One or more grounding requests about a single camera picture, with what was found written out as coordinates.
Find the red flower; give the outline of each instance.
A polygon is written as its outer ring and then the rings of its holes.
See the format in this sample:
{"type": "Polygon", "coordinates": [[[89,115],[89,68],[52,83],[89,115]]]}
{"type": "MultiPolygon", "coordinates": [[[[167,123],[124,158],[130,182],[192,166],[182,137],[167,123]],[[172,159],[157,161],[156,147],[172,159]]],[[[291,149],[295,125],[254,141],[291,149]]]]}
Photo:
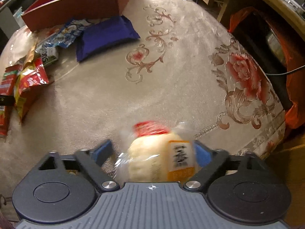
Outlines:
{"type": "Polygon", "coordinates": [[[144,59],[144,54],[141,52],[136,52],[132,54],[132,57],[136,62],[140,62],[144,59]]]}
{"type": "Polygon", "coordinates": [[[248,101],[259,99],[264,104],[267,103],[270,93],[267,79],[251,56],[231,53],[226,69],[235,84],[243,89],[248,101]]]}

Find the floral tablecloth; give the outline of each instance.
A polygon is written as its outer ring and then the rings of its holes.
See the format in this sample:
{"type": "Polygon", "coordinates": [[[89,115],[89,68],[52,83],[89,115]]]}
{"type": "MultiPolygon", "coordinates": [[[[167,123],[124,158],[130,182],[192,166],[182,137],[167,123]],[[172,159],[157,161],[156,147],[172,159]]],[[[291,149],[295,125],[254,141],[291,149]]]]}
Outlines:
{"type": "Polygon", "coordinates": [[[71,154],[110,138],[120,152],[120,131],[139,121],[187,122],[195,139],[238,155],[264,158],[283,139],[283,107],[271,84],[208,12],[190,0],[130,0],[123,14],[139,41],[81,64],[74,45],[61,50],[48,69],[54,83],[22,124],[13,112],[0,141],[5,196],[49,151],[71,154]]]}

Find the red label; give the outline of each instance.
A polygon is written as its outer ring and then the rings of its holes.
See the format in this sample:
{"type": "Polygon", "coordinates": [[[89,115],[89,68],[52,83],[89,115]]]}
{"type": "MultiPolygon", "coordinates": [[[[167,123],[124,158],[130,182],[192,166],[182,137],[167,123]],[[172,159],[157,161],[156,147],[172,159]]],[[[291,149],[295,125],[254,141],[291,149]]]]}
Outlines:
{"type": "Polygon", "coordinates": [[[170,130],[155,121],[144,121],[134,125],[134,131],[137,137],[169,133],[170,130]]]}

